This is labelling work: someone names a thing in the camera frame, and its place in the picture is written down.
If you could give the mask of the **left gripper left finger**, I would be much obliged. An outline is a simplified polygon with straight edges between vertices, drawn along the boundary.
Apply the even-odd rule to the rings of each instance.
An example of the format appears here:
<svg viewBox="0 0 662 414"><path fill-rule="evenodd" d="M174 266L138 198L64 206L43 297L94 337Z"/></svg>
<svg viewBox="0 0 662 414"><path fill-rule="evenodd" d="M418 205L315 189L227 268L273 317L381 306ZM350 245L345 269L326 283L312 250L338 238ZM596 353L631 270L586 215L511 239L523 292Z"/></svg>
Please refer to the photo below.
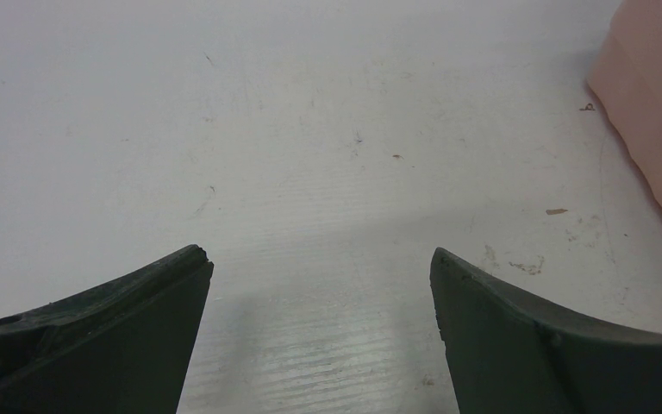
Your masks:
<svg viewBox="0 0 662 414"><path fill-rule="evenodd" d="M173 413L213 264L189 245L0 318L0 413Z"/></svg>

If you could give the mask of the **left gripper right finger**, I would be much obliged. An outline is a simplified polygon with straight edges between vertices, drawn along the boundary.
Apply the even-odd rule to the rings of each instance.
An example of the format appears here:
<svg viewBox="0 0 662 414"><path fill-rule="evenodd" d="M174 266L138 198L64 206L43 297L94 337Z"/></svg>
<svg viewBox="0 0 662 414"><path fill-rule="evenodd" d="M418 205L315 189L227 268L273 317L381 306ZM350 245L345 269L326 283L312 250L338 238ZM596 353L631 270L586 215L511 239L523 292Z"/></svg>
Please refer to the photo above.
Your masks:
<svg viewBox="0 0 662 414"><path fill-rule="evenodd" d="M430 285L463 413L662 413L662 334L589 317L437 248Z"/></svg>

